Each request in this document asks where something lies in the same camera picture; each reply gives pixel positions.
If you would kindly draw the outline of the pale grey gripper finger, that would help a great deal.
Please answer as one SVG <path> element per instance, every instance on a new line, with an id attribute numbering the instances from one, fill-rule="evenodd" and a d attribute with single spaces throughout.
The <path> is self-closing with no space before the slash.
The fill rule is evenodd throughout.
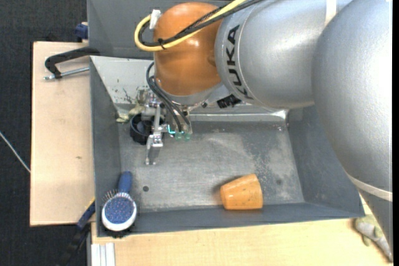
<path id="1" fill-rule="evenodd" d="M 156 159 L 163 147 L 163 135 L 161 133 L 152 134 L 148 137 L 145 151 L 145 164 L 155 165 Z"/>

